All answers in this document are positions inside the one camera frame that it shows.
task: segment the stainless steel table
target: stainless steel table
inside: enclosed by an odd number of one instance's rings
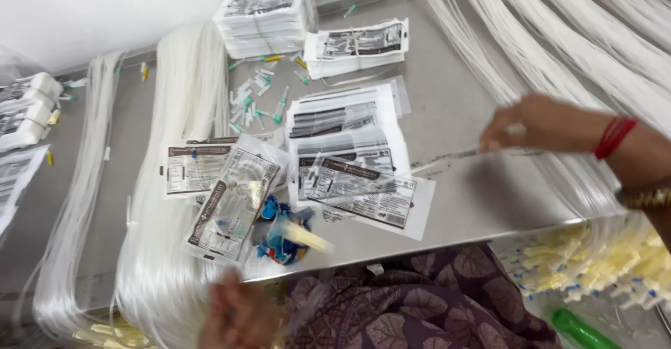
[[[346,1],[345,6],[352,2],[359,4],[356,12],[347,19],[342,18],[343,11],[323,15],[320,26],[349,28],[394,17],[410,18],[411,49],[406,62],[394,66],[381,78],[400,74],[405,79],[413,112],[400,119],[399,125],[411,162],[474,146],[495,109],[494,100],[452,48],[426,2],[382,0],[362,5],[363,1]],[[520,90],[527,89],[468,2],[457,2],[499,68]],[[331,3],[328,7],[334,6],[338,5]],[[153,57],[155,53],[150,52],[127,60],[126,65],[139,62],[139,58]],[[111,159],[105,164],[79,270],[77,294],[82,306],[90,309],[109,306],[117,255],[125,235],[126,197],[133,192],[149,136],[155,65],[149,62],[149,80],[144,83],[137,65],[127,66],[120,76],[113,112]],[[243,63],[231,72],[231,89],[249,77],[250,67],[252,64]],[[293,74],[298,67],[288,59],[276,64],[274,86],[256,99],[259,108],[273,112],[285,85],[290,86],[293,100],[329,89],[322,81],[312,81],[307,87],[302,85]],[[367,70],[328,81],[377,72],[379,70]],[[585,81],[585,84],[596,94],[603,95],[591,82]],[[85,103],[83,88],[74,93],[80,96],[80,101],[64,103],[61,122],[47,139],[52,144],[56,164],[48,166],[45,162],[38,171],[0,248],[0,272],[5,275],[0,280],[0,325],[9,320],[17,292],[42,256],[71,181]],[[268,130],[275,128],[270,120],[266,120],[266,126]],[[252,130],[255,129],[259,131],[256,123],[252,126]],[[333,254],[310,251],[299,263],[287,267],[253,259],[245,269],[246,277],[268,280],[346,264],[374,263],[384,258],[579,221],[556,197],[531,161],[523,157],[493,155],[463,159],[452,162],[433,179],[438,185],[421,242],[357,221],[318,222],[313,230],[335,244]],[[29,307],[24,315],[29,316]]]

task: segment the woman's arm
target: woman's arm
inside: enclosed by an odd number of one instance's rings
[[[585,111],[548,96],[534,94],[498,110],[481,137],[481,152],[523,146],[560,152],[591,152],[597,148],[612,114]],[[508,130],[521,124],[525,130]],[[671,142],[639,123],[606,159],[624,191],[671,180]],[[671,208],[645,212],[671,248]]]

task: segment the woman's hand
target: woman's hand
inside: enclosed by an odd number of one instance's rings
[[[261,286],[240,283],[230,271],[210,287],[210,306],[200,349],[270,348],[281,314]]]
[[[480,152],[514,146],[561,152],[593,151],[613,117],[583,111],[541,94],[524,96],[518,104],[494,114],[482,133]],[[511,130],[511,125],[521,125],[524,130]]]

